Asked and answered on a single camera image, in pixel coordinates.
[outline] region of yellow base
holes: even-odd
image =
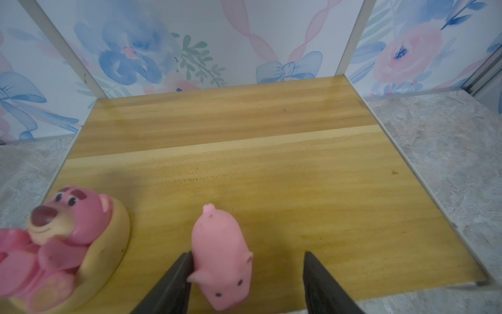
[[[124,205],[119,200],[112,199],[113,211],[110,223],[101,236],[90,245],[76,273],[76,287],[73,294],[65,302],[42,312],[43,314],[67,313],[81,306],[106,284],[117,268],[126,251],[131,224]],[[28,312],[21,299],[12,297],[9,300],[15,307]]]

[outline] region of pig ear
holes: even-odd
[[[246,252],[244,253],[244,263],[249,264],[253,260],[253,253],[252,252]]]
[[[111,209],[111,197],[106,194],[100,194],[99,199],[101,200],[101,208],[103,209],[103,213],[109,211]]]
[[[198,284],[211,284],[211,275],[204,270],[196,270],[187,278],[187,282]]]

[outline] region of pink pig toy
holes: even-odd
[[[0,298],[21,299],[30,312],[73,293],[88,246],[106,229],[112,199],[67,186],[28,216],[27,230],[0,229]]]
[[[253,253],[232,215],[213,204],[204,205],[192,231],[192,254],[195,271],[187,281],[199,284],[215,310],[235,307],[246,299]]]

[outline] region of bear nose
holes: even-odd
[[[48,206],[38,206],[31,214],[31,221],[33,226],[42,227],[47,225],[58,215],[58,211]]]

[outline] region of wall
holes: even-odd
[[[39,0],[111,98],[332,76],[362,2]]]
[[[16,0],[0,2],[0,144],[76,133],[94,97]]]
[[[460,87],[502,43],[502,1],[378,0],[346,72],[364,97]]]

